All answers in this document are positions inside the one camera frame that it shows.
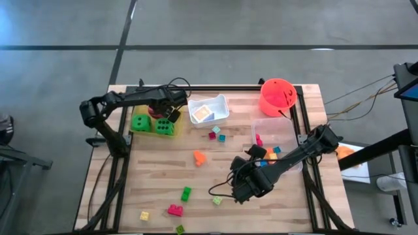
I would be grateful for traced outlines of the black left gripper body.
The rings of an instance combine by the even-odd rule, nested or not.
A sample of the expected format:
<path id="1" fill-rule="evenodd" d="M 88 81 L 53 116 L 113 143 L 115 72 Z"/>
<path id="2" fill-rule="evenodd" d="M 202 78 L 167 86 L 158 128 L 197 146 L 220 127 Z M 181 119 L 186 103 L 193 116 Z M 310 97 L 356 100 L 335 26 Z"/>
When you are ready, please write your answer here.
<path id="1" fill-rule="evenodd" d="M 157 110 L 180 109 L 187 104 L 187 93 L 184 90 L 172 91 L 170 89 L 159 89 L 160 98 L 157 99 L 154 108 Z"/>

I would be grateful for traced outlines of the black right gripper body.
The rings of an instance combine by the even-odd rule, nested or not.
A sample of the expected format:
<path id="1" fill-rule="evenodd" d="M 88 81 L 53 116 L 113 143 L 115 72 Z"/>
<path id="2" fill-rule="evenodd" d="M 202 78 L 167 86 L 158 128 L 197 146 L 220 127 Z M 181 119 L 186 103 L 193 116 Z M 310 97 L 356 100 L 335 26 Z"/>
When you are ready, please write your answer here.
<path id="1" fill-rule="evenodd" d="M 263 160 L 267 150 L 254 144 L 246 153 L 250 156 L 249 160 L 236 156 L 230 167 L 233 173 L 232 196 L 240 204 L 253 196 L 261 198 L 274 188 L 262 167 L 255 164 Z"/>

